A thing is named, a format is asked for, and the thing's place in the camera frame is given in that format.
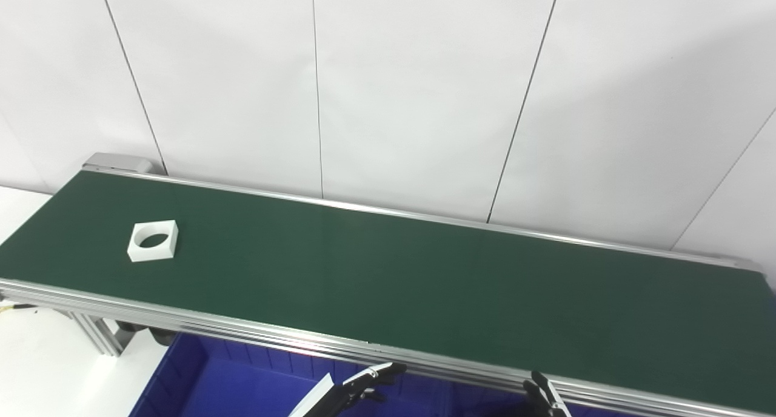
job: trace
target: panel seam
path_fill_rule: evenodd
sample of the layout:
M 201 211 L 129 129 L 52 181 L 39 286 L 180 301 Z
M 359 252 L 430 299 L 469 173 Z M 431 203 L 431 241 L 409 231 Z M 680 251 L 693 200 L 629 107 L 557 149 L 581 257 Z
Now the panel seam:
M 132 65 L 130 64 L 130 58 L 127 56 L 127 49 L 124 48 L 124 41 L 121 39 L 121 34 L 119 33 L 119 27 L 116 25 L 116 19 L 113 17 L 113 11 L 111 11 L 110 4 L 108 3 L 108 0 L 103 0 L 105 2 L 105 9 L 108 10 L 108 16 L 110 17 L 110 22 L 113 24 L 113 31 L 116 33 L 116 38 L 119 41 L 119 47 L 121 47 L 121 53 L 124 55 L 124 61 L 127 63 L 127 69 L 130 71 L 130 77 L 132 78 L 132 84 L 135 87 L 135 93 L 138 94 L 138 100 L 141 103 L 141 108 L 143 108 L 143 115 L 146 119 L 146 124 L 148 124 L 148 130 L 150 130 L 150 135 L 153 139 L 153 144 L 156 146 L 156 152 L 159 154 L 159 160 L 161 161 L 161 168 L 164 171 L 164 174 L 167 173 L 167 164 L 164 163 L 164 155 L 161 154 L 161 147 L 159 147 L 159 141 L 156 138 L 156 132 L 153 130 L 152 125 L 150 124 L 150 117 L 148 116 L 148 110 L 146 109 L 145 102 L 143 101 L 143 96 L 141 94 L 141 89 L 138 86 L 138 80 L 135 78 L 135 73 L 132 70 Z
M 706 208 L 706 205 L 709 204 L 709 201 L 716 194 L 717 190 L 719 190 L 721 185 L 723 185 L 723 183 L 725 182 L 725 179 L 727 179 L 727 177 L 730 175 L 730 173 L 734 170 L 735 166 L 738 165 L 738 162 L 743 157 L 743 154 L 745 154 L 746 151 L 749 150 L 749 147 L 752 145 L 752 143 L 754 143 L 755 140 L 757 140 L 757 137 L 760 135 L 760 132 L 763 131 L 763 129 L 765 128 L 765 125 L 767 125 L 768 122 L 771 121 L 771 117 L 773 117 L 774 113 L 776 113 L 776 108 L 773 108 L 773 110 L 771 110 L 771 113 L 768 114 L 768 117 L 765 119 L 765 122 L 763 122 L 763 124 L 760 125 L 760 128 L 757 129 L 757 132 L 754 133 L 754 135 L 752 136 L 751 140 L 749 140 L 749 142 L 746 143 L 746 146 L 743 147 L 743 151 L 741 151 L 738 154 L 738 157 L 735 158 L 734 163 L 732 163 L 732 165 L 730 165 L 728 170 L 725 172 L 725 175 L 723 175 L 723 177 L 721 178 L 720 182 L 718 182 L 716 187 L 714 187 L 714 190 L 712 190 L 712 193 L 709 194 L 708 197 L 706 197 L 705 201 L 703 201 L 703 204 L 701 205 L 701 207 L 698 208 L 698 211 L 695 213 L 694 216 L 692 216 L 692 218 L 690 220 L 690 223 L 687 223 L 687 226 L 684 227 L 684 230 L 681 232 L 681 234 L 679 234 L 679 236 L 677 237 L 676 241 L 674 241 L 673 245 L 671 245 L 671 250 L 674 250 L 674 248 L 677 246 L 677 244 L 679 244 L 679 240 L 681 240 L 682 237 L 684 237 L 684 233 L 687 232 L 687 230 L 690 229 L 690 226 L 692 226 L 692 224 L 695 222 L 695 220 L 698 219 L 698 216 L 701 215 L 701 212 L 703 212 L 704 208 Z
M 501 188 L 501 180 L 504 179 L 504 172 L 507 169 L 507 162 L 509 162 L 509 155 L 512 152 L 512 144 L 515 143 L 515 135 L 518 132 L 518 126 L 520 125 L 520 119 L 523 116 L 523 110 L 524 108 L 526 108 L 526 100 L 527 100 L 527 97 L 529 97 L 529 91 L 531 90 L 531 83 L 533 82 L 534 74 L 536 73 L 538 58 L 540 58 L 541 56 L 541 48 L 544 47 L 544 41 L 547 36 L 547 30 L 549 29 L 549 22 L 550 20 L 552 20 L 552 13 L 555 11 L 555 3 L 557 2 L 558 0 L 552 0 L 552 5 L 551 7 L 549 7 L 547 22 L 544 25 L 544 32 L 541 34 L 541 41 L 538 44 L 536 58 L 534 60 L 533 67 L 531 69 L 531 75 L 529 76 L 529 83 L 527 83 L 526 93 L 523 95 L 523 101 L 520 105 L 520 110 L 518 111 L 518 119 L 515 121 L 515 129 L 512 130 L 512 139 L 510 139 L 509 147 L 507 147 L 507 156 L 504 158 L 504 165 L 501 166 L 501 174 L 499 175 L 498 182 L 496 183 L 496 192 L 493 194 L 493 201 L 490 202 L 490 210 L 487 213 L 487 220 L 485 220 L 485 223 L 490 223 L 490 217 L 493 215 L 493 207 L 496 204 L 496 197 L 498 196 L 499 188 Z
M 318 168 L 321 169 L 321 199 L 324 199 L 324 152 L 321 139 L 321 89 L 318 83 L 318 28 L 315 22 L 315 0 L 313 2 L 313 55 L 315 58 L 315 101 L 318 108 Z

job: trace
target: white floor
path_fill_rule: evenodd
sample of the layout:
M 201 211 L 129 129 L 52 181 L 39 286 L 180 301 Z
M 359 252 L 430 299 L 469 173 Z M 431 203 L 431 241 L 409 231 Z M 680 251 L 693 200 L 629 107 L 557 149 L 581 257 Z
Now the white floor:
M 0 242 L 47 199 L 0 187 Z M 165 351 L 143 331 L 119 358 L 101 356 L 74 321 L 54 310 L 6 310 L 0 313 L 0 415 L 126 416 Z

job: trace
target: white plastic part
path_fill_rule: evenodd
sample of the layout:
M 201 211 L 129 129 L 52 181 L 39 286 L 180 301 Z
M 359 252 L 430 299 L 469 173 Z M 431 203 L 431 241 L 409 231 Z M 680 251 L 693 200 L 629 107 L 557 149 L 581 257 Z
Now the white plastic part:
M 162 234 L 167 235 L 167 237 L 158 245 L 141 247 L 141 243 L 146 238 Z M 177 240 L 178 226 L 174 220 L 136 223 L 132 229 L 132 237 L 130 238 L 130 245 L 127 247 L 127 254 L 132 262 L 172 258 L 175 255 L 175 241 Z
M 313 387 L 313 389 L 310 390 L 296 406 L 294 406 L 289 417 L 302 417 L 307 414 L 307 412 L 310 412 L 310 409 L 313 409 L 313 406 L 315 406 L 333 386 L 335 386 L 335 383 L 332 381 L 332 375 L 326 373 L 326 376 L 321 378 L 321 380 L 315 384 L 315 387 Z

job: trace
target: white square block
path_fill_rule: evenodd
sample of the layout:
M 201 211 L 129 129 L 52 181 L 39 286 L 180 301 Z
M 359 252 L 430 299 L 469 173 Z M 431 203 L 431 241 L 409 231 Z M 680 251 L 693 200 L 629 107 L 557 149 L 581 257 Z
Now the white square block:
M 167 235 L 164 241 L 156 246 L 141 247 L 141 243 L 152 235 Z M 127 254 L 132 262 L 168 259 L 175 255 L 175 241 L 178 240 L 178 226 L 174 220 L 148 221 L 136 223 L 132 229 L 130 245 Z

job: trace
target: conveyor leg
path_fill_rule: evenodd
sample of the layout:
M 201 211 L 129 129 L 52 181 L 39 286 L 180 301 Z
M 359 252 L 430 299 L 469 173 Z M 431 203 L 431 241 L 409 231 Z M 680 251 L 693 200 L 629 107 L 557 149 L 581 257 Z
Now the conveyor leg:
M 116 334 L 110 331 L 108 325 L 102 318 L 92 317 L 91 315 L 80 314 L 78 312 L 67 313 L 72 320 L 78 323 L 81 330 L 97 350 L 103 355 L 120 356 L 132 339 L 134 332 L 119 329 Z

